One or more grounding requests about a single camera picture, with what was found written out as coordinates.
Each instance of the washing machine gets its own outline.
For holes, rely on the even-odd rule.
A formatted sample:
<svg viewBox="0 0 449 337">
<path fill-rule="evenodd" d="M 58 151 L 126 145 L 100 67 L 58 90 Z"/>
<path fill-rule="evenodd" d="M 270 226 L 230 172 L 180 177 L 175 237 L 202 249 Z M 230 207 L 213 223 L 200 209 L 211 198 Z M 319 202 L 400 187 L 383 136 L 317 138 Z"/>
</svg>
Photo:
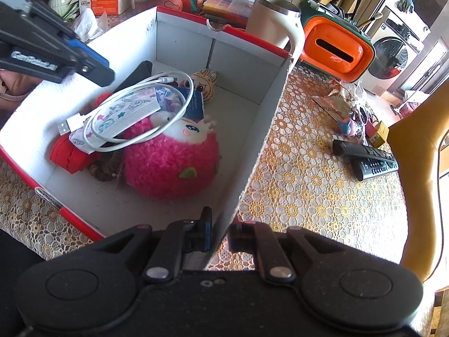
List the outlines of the washing machine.
<svg viewBox="0 0 449 337">
<path fill-rule="evenodd" d="M 391 10 L 386 7 L 383 13 L 380 25 L 373 27 L 371 39 L 376 56 L 361 83 L 377 95 L 383 94 L 424 48 L 416 34 Z"/>
</svg>

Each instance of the mug metal rim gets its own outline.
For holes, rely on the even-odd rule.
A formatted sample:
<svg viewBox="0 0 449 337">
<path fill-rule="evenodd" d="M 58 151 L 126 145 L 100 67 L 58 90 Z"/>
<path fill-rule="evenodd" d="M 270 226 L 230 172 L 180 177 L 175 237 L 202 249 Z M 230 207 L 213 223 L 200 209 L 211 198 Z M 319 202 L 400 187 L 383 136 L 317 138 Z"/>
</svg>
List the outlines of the mug metal rim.
<svg viewBox="0 0 449 337">
<path fill-rule="evenodd" d="M 292 3 L 289 3 L 287 0 L 255 0 L 255 2 L 283 15 L 295 18 L 301 16 L 301 10 Z"/>
</svg>

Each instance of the washing machine door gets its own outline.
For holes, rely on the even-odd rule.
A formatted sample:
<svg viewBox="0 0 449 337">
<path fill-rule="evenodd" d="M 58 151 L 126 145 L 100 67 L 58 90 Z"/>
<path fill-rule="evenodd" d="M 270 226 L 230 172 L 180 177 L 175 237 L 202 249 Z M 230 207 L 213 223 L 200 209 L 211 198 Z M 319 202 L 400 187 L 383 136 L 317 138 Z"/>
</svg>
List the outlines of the washing machine door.
<svg viewBox="0 0 449 337">
<path fill-rule="evenodd" d="M 368 72 L 380 80 L 398 76 L 407 66 L 409 54 L 406 44 L 398 37 L 384 37 L 374 43 L 376 57 Z"/>
</svg>

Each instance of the metal screw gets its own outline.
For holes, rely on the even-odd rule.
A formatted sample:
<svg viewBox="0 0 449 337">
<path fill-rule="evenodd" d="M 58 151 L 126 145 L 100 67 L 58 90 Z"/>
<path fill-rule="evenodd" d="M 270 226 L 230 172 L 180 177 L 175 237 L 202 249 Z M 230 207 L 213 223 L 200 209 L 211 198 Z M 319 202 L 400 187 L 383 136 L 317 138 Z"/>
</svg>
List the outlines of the metal screw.
<svg viewBox="0 0 449 337">
<path fill-rule="evenodd" d="M 200 282 L 201 286 L 204 286 L 205 288 L 210 288 L 212 286 L 214 286 L 214 283 L 210 280 L 203 280 Z"/>
<path fill-rule="evenodd" d="M 276 279 L 288 279 L 292 274 L 292 270 L 284 266 L 276 266 L 270 269 L 270 275 Z"/>
<path fill-rule="evenodd" d="M 151 267 L 146 271 L 146 275 L 153 279 L 165 279 L 169 272 L 165 267 Z"/>
</svg>

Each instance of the white mug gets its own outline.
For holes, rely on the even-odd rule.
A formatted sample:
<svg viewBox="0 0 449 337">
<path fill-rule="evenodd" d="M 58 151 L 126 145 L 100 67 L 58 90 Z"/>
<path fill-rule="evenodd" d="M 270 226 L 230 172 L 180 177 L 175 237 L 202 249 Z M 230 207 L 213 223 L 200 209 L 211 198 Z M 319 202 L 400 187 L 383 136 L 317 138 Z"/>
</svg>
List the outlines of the white mug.
<svg viewBox="0 0 449 337">
<path fill-rule="evenodd" d="M 301 10 L 286 0 L 255 0 L 246 32 L 280 48 L 284 48 L 290 40 L 289 72 L 304 49 Z"/>
</svg>

